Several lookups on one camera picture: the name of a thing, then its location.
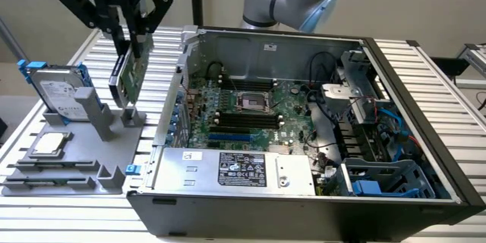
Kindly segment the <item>green graphics card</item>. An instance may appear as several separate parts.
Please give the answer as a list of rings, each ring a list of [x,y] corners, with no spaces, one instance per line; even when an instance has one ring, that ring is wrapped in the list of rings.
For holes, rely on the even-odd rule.
[[[110,75],[110,92],[119,108],[137,104],[149,67],[149,56],[154,48],[153,34],[146,35],[146,40],[141,43],[141,47],[141,58],[137,58],[133,46],[129,46],[115,62]]]

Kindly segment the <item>blue expansion slot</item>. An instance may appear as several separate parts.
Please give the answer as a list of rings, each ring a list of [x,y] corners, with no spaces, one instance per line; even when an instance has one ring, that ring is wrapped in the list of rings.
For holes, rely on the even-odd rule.
[[[252,142],[252,135],[248,134],[210,134],[209,139],[214,141]]]

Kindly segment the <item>short black expansion slot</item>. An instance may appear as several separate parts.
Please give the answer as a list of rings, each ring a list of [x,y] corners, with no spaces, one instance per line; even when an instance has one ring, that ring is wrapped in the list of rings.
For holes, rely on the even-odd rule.
[[[208,148],[224,150],[244,150],[246,144],[238,142],[209,142]]]

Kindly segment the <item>hard disk with blue carrier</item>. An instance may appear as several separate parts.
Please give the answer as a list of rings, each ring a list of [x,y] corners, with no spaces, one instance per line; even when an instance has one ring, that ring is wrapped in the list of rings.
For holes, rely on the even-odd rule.
[[[31,84],[51,113],[58,113],[65,122],[87,121],[89,116],[75,92],[82,87],[93,87],[91,76],[85,64],[50,65],[45,61],[18,62],[19,71]]]

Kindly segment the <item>CPU socket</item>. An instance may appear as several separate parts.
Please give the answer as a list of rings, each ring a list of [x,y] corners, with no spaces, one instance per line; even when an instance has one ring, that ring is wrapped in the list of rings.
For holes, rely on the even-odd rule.
[[[270,113],[269,92],[240,92],[237,94],[236,109],[240,112],[252,111]]]

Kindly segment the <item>silver CPU chip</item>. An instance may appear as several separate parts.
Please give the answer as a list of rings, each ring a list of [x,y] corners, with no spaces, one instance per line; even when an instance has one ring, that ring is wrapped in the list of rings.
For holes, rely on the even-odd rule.
[[[33,155],[47,156],[59,153],[65,147],[66,141],[70,139],[70,136],[70,133],[45,133],[35,144]]]

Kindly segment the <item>green motherboard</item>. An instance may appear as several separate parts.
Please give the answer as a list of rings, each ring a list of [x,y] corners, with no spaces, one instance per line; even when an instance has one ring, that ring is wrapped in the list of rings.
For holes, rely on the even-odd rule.
[[[229,76],[197,76],[192,79],[189,88],[189,107],[192,133],[188,146],[196,149],[208,148],[212,133],[210,127],[218,127],[220,114],[248,113],[278,115],[280,129],[250,129],[252,142],[246,148],[238,151],[269,152],[270,145],[290,146],[290,154],[317,156],[318,153],[332,151],[336,147],[333,139],[326,140],[318,134],[318,120],[322,117],[324,109],[317,102],[314,91],[304,83],[290,80],[274,79],[273,85],[224,85],[222,81]],[[300,93],[293,94],[292,88],[300,88]],[[269,92],[270,113],[244,111],[236,109],[237,94],[240,92]]]

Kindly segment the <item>grey plastic parts rack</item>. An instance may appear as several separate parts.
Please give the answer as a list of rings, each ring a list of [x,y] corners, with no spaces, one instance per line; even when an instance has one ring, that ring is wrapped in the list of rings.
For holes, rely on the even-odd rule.
[[[75,101],[85,108],[87,121],[71,121],[67,125],[62,125],[59,114],[43,114],[47,124],[38,134],[26,156],[10,164],[14,173],[6,178],[91,178],[97,185],[93,188],[69,186],[9,188],[2,184],[5,196],[117,195],[123,192],[125,171],[127,165],[134,161],[148,115],[135,108],[111,110],[107,104],[98,103],[97,95],[97,91],[91,87],[82,87],[75,92]],[[71,136],[59,153],[35,156],[33,149],[45,133],[70,133]],[[98,161],[101,167],[97,171],[81,171],[73,168],[21,171],[14,167],[19,161]]]

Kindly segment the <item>green RAM stick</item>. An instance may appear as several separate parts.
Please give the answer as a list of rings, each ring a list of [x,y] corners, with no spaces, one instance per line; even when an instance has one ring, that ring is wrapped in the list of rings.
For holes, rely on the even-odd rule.
[[[91,178],[14,178],[6,179],[5,186],[9,188],[23,188],[34,186],[69,186],[69,187],[87,187],[93,188],[97,183]]]
[[[14,167],[21,171],[39,171],[45,169],[77,169],[81,171],[97,171],[101,167],[98,161],[87,161],[87,162],[26,162],[19,161]]]

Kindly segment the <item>silver power supply unit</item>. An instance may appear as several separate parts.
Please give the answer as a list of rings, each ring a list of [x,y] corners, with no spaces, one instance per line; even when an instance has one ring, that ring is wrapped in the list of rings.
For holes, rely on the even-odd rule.
[[[305,155],[190,148],[165,150],[154,190],[224,196],[316,194]]]

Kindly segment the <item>black open PC case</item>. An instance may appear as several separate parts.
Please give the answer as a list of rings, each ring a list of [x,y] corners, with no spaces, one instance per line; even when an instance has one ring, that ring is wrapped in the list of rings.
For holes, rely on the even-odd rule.
[[[400,242],[435,225],[486,210],[461,168],[461,152],[486,152],[486,118],[415,41],[188,26],[182,54],[142,183],[127,200],[153,235],[202,238]],[[154,190],[168,148],[190,148],[189,88],[197,76],[273,78],[314,91],[324,113],[318,134],[337,147],[309,159],[313,196],[194,195]],[[329,105],[322,85],[362,93]],[[413,160],[436,198],[341,194],[348,158]]]

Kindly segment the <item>aluminium side table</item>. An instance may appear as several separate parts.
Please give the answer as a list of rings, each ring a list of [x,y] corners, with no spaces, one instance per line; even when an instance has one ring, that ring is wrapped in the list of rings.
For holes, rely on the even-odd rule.
[[[456,81],[457,86],[465,89],[486,89],[486,43],[467,43],[457,57],[468,64]]]

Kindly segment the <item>blue disk bay latch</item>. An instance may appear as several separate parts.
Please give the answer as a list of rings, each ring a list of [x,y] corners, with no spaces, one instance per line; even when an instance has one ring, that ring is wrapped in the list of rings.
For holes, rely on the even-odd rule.
[[[357,180],[352,183],[353,192],[357,196],[381,196],[380,183],[374,180]]]

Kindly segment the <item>grey disk bay cage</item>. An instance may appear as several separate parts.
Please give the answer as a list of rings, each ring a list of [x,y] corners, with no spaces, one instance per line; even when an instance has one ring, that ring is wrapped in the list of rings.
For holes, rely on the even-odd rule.
[[[353,182],[374,180],[380,183],[382,195],[361,197],[436,198],[427,175],[413,160],[369,162],[360,158],[348,158],[337,170],[336,179],[341,194],[346,196],[357,196]]]

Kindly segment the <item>aluminium frame post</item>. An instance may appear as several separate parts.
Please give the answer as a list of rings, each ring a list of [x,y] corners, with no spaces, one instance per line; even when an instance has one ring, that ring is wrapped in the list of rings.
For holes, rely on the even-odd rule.
[[[10,48],[14,56],[19,59],[19,60],[30,60],[29,56],[3,20],[3,18],[0,17],[0,37],[7,45],[7,47]]]

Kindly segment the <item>silver metal drive bracket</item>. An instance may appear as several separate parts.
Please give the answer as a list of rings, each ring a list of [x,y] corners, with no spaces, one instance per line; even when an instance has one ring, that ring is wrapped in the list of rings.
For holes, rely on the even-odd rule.
[[[362,97],[358,89],[341,84],[324,84],[322,93],[329,105],[348,104],[353,99]]]

